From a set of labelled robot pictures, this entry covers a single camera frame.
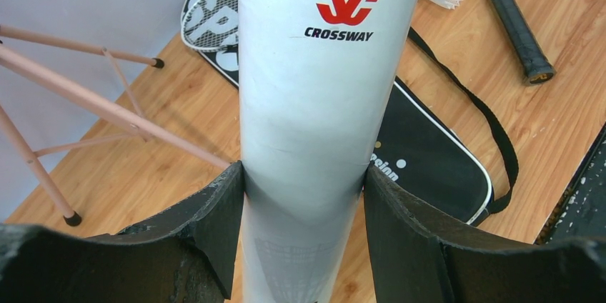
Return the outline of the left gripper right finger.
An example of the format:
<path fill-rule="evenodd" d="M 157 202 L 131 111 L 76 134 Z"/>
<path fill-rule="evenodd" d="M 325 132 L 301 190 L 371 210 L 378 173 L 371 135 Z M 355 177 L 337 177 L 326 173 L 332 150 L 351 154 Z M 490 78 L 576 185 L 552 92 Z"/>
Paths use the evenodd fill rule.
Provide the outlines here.
<path fill-rule="evenodd" d="M 603 302 L 605 239 L 527 244 L 461 222 L 376 166 L 364 216 L 378 302 Z"/>

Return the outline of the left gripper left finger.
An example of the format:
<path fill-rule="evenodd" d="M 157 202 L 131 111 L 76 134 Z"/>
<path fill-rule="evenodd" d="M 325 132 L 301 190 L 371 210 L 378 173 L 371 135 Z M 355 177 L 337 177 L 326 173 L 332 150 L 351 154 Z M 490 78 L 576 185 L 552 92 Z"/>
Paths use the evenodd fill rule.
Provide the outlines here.
<path fill-rule="evenodd" d="M 3 302 L 223 302 L 232 296 L 244 202 L 240 162 L 117 234 L 1 225 Z"/>

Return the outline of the white shuttlecock tube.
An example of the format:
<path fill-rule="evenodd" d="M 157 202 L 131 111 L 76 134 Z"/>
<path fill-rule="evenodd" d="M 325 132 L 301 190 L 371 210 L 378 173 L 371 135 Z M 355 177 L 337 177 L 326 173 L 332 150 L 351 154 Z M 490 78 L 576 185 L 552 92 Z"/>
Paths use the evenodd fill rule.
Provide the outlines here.
<path fill-rule="evenodd" d="M 239 0 L 245 302 L 328 302 L 417 0 Z"/>

